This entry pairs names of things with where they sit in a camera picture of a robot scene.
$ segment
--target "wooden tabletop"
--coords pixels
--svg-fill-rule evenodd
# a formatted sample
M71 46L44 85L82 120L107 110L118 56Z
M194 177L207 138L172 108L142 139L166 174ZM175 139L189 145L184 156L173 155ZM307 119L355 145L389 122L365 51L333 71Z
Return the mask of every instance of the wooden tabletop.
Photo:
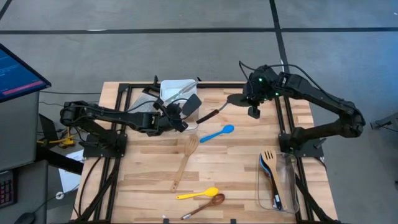
M119 82L104 83L99 101L101 106L114 108L118 85ZM133 90L131 104L141 91L140 88ZM199 88L197 95L202 100L199 117L220 108L229 94L241 91L239 88ZM285 116L284 103L281 101ZM313 119L308 102L291 100L290 104L295 125L312 127ZM157 137L148 137L127 128L128 144L126 155L121 160L112 223L161 223L163 218L169 218L172 223L229 223L232 218L237 219L238 223L295 223L294 214L264 210L258 205L258 156L264 149L279 150L279 124L275 102L265 102L260 110L260 119L254 119L247 115L248 108L228 105L220 114L200 124L195 130L183 133L171 131ZM111 126L107 122L98 123L105 128ZM235 130L231 134L199 144L189 158L177 192L170 193L188 136L196 134L201 138L220 131L226 124L233 124ZM85 161L78 196L95 160L96 158L91 158ZM82 210L90 204L98 191L103 161L104 159L100 160L90 175L83 195ZM325 168L312 158L304 158L303 163L310 193L326 214L337 218ZM181 221L182 215L207 203L210 198L202 196L176 200L175 197L179 194L202 192L214 186L225 194L224 203ZM108 193L104 198L102 218L106 213ZM303 219L306 219L300 194L299 199ZM78 202L79 197L76 197L76 207Z

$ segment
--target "monitor screen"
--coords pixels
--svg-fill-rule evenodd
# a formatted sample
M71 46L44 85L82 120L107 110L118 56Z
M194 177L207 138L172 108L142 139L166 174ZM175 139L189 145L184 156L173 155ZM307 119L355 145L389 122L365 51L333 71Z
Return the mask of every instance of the monitor screen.
M49 81L0 44L0 102L50 86Z

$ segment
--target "gray floor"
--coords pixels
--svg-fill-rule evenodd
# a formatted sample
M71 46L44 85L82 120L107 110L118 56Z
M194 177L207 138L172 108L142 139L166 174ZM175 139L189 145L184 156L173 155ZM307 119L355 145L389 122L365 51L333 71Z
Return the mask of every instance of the gray floor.
M398 27L397 1L277 0L276 5L282 28ZM266 0L13 0L0 21L0 30L273 26ZM283 38L289 63L305 69L326 91L355 102L368 124L398 111L398 32L283 33ZM101 91L105 81L154 75L243 81L238 60L253 67L280 62L272 32L0 35L0 42L47 77L53 91ZM42 93L40 100L62 104L98 96ZM59 109L40 105L54 121ZM315 124L336 119L316 106L312 111ZM360 138L332 137L324 144L341 221L396 223L396 134L367 125ZM55 191L56 170L50 176ZM73 197L49 206L49 223L68 220Z

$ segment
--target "yellow plastic spoon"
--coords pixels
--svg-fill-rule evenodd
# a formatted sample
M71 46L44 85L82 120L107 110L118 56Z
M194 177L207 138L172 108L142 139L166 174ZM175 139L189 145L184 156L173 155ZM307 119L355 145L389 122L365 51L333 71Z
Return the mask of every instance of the yellow plastic spoon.
M205 190L202 193L195 193L195 194L186 194L186 195L179 195L176 198L177 199L186 199L186 198L191 198L191 197L196 197L196 196L201 196L201 195L206 195L209 197L214 197L216 194L218 194L218 188L216 187L209 187L207 190Z

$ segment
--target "wooden spatula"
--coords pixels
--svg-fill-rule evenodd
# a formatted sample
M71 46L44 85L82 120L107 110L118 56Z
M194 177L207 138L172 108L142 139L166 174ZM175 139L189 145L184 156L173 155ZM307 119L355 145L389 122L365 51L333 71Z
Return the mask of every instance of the wooden spatula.
M287 206L286 206L286 201L285 201L285 197L284 197L284 190L280 186L279 176L276 171L276 153L275 153L275 151L268 149L268 150L265 150L264 152L261 152L261 157L271 171L271 178L274 179L276 189L279 193L279 200L282 203L282 208L286 211Z
M192 153L195 151L195 149L198 147L199 144L199 139L198 136L196 135L191 135L187 143L185 143L185 149L184 149L184 158L182 159L180 168L178 169L175 177L174 177L174 182L172 185L172 188L170 189L172 193L174 193L177 190L177 187L180 183L182 173L185 170L185 166L187 165L189 157L192 155Z

